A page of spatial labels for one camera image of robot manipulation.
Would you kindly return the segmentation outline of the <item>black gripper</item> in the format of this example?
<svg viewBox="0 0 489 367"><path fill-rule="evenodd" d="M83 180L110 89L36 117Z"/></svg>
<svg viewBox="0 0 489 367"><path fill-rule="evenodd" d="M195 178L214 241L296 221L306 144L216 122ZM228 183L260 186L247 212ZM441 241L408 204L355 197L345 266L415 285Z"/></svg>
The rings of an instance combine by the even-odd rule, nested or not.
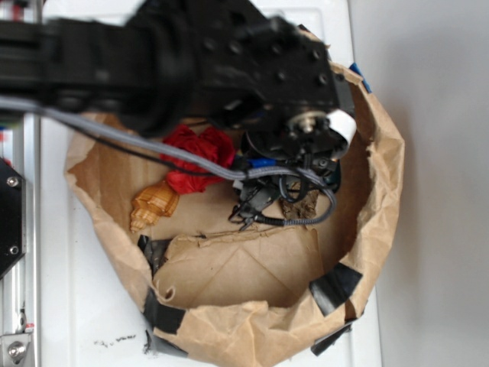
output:
<svg viewBox="0 0 489 367"><path fill-rule="evenodd" d="M356 131L351 91L325 45L249 1L188 1L196 56L189 108L276 160L341 158Z"/></svg>

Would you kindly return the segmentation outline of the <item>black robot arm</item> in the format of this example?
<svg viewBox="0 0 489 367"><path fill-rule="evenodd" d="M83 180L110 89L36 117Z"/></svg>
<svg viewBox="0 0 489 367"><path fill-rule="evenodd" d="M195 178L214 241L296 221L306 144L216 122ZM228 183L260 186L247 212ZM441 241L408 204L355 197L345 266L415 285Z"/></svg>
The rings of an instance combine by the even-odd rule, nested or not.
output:
<svg viewBox="0 0 489 367"><path fill-rule="evenodd" d="M145 1L122 26L3 21L1 93L113 112L148 138L204 118L284 160L340 158L356 131L325 45L249 1Z"/></svg>

